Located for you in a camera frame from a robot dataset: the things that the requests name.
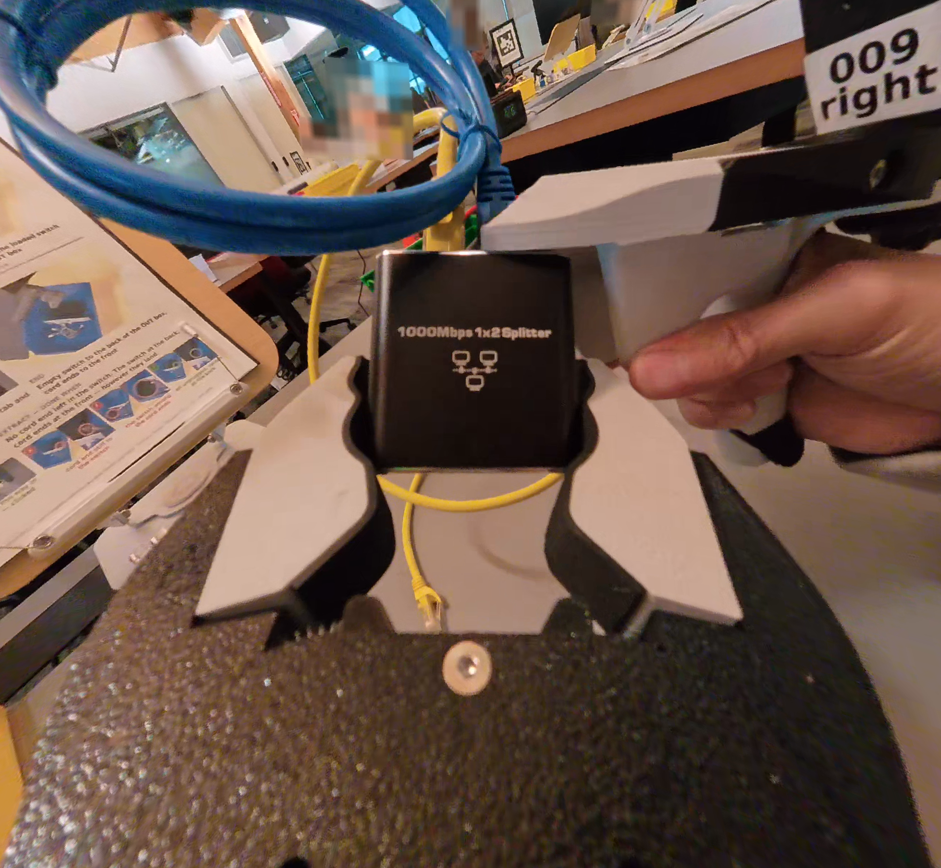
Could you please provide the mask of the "instruction sheet clipboard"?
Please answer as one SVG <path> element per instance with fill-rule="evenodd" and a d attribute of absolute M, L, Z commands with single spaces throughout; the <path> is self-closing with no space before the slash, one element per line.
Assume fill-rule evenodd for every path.
<path fill-rule="evenodd" d="M 2 598 L 274 377 L 276 347 L 169 242 L 87 215 L 2 142 Z"/>

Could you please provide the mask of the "yellow storage bin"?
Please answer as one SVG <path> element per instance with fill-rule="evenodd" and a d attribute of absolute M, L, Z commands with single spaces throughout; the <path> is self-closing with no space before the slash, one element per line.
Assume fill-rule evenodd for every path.
<path fill-rule="evenodd" d="M 23 776 L 6 708 L 1 706 L 1 809 L 14 813 L 23 791 Z"/>
<path fill-rule="evenodd" d="M 360 166 L 351 164 L 331 170 L 316 180 L 309 180 L 298 194 L 314 198 L 347 196 L 350 187 L 359 177 L 360 169 Z"/>

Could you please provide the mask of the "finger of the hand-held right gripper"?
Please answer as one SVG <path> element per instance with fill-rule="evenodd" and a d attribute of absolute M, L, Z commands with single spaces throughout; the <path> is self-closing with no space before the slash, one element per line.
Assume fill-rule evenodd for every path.
<path fill-rule="evenodd" d="M 732 216 L 714 227 L 730 173 L 704 158 L 547 176 L 482 228 L 488 252 L 594 246 L 618 360 L 702 318 L 777 293 L 808 218 Z"/>

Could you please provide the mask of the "grey wood-edged table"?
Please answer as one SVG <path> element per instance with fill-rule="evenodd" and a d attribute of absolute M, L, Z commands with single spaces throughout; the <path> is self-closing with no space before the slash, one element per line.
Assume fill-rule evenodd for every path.
<path fill-rule="evenodd" d="M 803 76 L 799 0 L 711 0 L 536 97 L 506 164 Z"/>

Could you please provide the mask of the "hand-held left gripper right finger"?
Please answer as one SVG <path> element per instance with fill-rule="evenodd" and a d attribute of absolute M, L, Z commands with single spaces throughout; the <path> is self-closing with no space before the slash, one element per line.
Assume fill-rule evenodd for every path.
<path fill-rule="evenodd" d="M 582 450 L 546 532 L 547 566 L 597 632 L 638 634 L 657 612 L 735 626 L 743 608 L 692 453 L 623 370 L 579 362 Z"/>

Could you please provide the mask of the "black ethernet splitter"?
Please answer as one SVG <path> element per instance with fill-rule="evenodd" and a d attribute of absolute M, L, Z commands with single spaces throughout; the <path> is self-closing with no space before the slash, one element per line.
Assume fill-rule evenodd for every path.
<path fill-rule="evenodd" d="M 369 404 L 378 468 L 568 465 L 582 385 L 567 258 L 386 251 L 374 293 Z"/>

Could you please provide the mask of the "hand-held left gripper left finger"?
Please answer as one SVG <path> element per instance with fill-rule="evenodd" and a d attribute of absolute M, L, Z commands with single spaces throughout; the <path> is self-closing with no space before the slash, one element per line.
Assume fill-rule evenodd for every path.
<path fill-rule="evenodd" d="M 195 609 L 200 623 L 275 611 L 335 624 L 391 567 L 394 519 L 372 461 L 369 361 L 343 357 L 250 454 Z"/>

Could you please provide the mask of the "black device with display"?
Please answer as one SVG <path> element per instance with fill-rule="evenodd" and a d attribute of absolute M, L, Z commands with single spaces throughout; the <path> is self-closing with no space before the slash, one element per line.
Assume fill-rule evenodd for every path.
<path fill-rule="evenodd" d="M 496 133 L 500 140 L 517 133 L 527 124 L 527 112 L 521 93 L 504 90 L 491 99 Z"/>

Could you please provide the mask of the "white clipboard stand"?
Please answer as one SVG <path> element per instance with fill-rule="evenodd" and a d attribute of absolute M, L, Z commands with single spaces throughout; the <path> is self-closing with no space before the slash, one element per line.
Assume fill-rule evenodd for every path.
<path fill-rule="evenodd" d="M 263 429 L 263 425 L 246 419 L 220 426 L 126 514 L 114 517 L 93 545 L 112 590 L 124 585 L 234 455 L 255 448 Z"/>

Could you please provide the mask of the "printed tag sign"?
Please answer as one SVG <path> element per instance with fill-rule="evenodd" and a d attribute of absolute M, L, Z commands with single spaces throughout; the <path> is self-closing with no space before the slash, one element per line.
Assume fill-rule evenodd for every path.
<path fill-rule="evenodd" d="M 504 70 L 522 62 L 524 51 L 515 20 L 510 17 L 488 30 L 493 56 Z"/>

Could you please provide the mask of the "green storage bin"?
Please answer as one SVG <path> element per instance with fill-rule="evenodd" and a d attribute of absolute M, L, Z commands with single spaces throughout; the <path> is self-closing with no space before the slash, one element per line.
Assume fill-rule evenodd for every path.
<path fill-rule="evenodd" d="M 464 249 L 472 249 L 479 246 L 480 243 L 480 219 L 478 216 L 478 206 L 470 206 L 464 216 Z M 422 250 L 423 240 L 420 236 L 411 237 L 411 243 L 408 243 L 405 250 Z M 375 270 L 370 270 L 359 276 L 359 283 L 369 291 L 374 291 Z"/>

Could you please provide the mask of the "person's right hand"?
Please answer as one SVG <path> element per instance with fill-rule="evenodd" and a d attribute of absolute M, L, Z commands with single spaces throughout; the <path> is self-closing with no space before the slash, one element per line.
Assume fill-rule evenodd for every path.
<path fill-rule="evenodd" d="M 743 430 L 788 392 L 805 439 L 895 455 L 939 445 L 940 259 L 817 232 L 769 303 L 699 321 L 642 349 L 636 391 L 688 424 Z"/>

